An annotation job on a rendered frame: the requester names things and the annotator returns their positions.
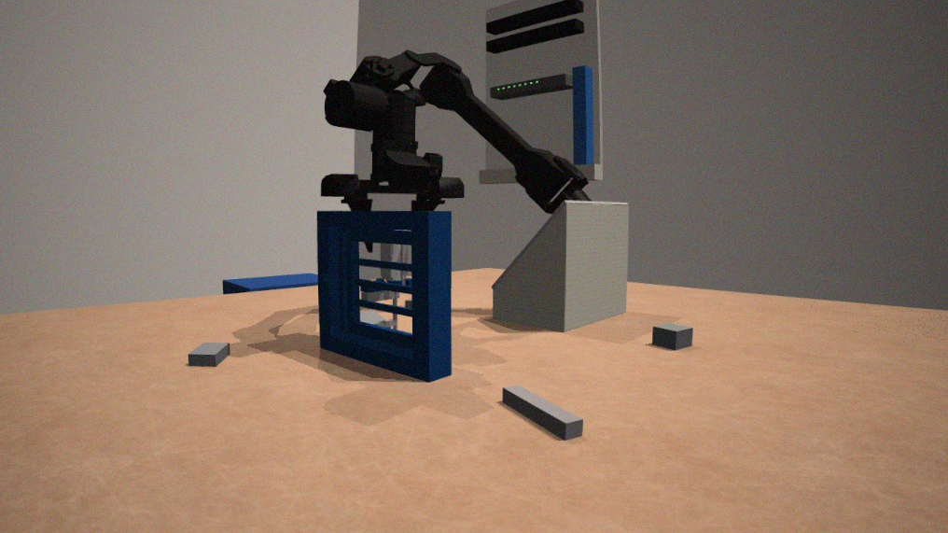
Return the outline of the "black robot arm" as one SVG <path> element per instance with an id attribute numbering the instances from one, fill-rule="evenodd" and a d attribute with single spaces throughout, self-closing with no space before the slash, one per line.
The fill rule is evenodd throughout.
<path id="1" fill-rule="evenodd" d="M 418 87 L 410 80 L 420 66 L 432 70 Z M 516 180 L 546 213 L 552 214 L 564 200 L 591 202 L 582 190 L 589 181 L 570 161 L 546 149 L 531 147 L 474 93 L 460 66 L 433 53 L 406 50 L 390 59 L 366 56 L 348 81 L 331 79 L 325 89 L 325 113 L 332 126 L 375 133 L 415 135 L 415 107 L 425 102 L 453 110 L 515 167 Z M 410 90 L 395 90 L 401 84 Z M 413 148 L 414 147 L 414 148 Z M 392 149 L 382 142 L 374 163 L 374 179 L 384 179 L 392 188 L 426 188 L 428 180 L 439 180 L 442 156 L 417 156 L 417 146 Z M 551 198 L 572 178 L 564 191 Z"/>

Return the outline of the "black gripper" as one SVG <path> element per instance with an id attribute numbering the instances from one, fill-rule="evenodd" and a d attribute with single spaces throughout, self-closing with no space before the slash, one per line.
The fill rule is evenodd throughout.
<path id="1" fill-rule="evenodd" d="M 410 193 L 416 194 L 416 200 L 411 201 L 411 211 L 434 211 L 439 204 L 445 204 L 441 198 L 464 198 L 465 186 L 460 177 L 441 176 L 439 180 L 428 180 L 426 188 L 423 190 L 417 188 L 392 188 L 390 186 L 379 186 L 379 183 L 387 182 L 384 179 L 374 179 L 374 163 L 378 156 L 382 142 L 392 142 L 392 149 L 404 150 L 406 144 L 415 144 L 418 149 L 418 141 L 415 141 L 415 135 L 409 133 L 375 133 L 372 135 L 372 174 L 370 180 L 360 180 L 357 174 L 346 175 L 327 175 L 322 179 L 321 196 L 344 197 L 342 203 L 347 203 L 350 210 L 370 211 L 371 201 L 368 200 L 368 193 Z"/>

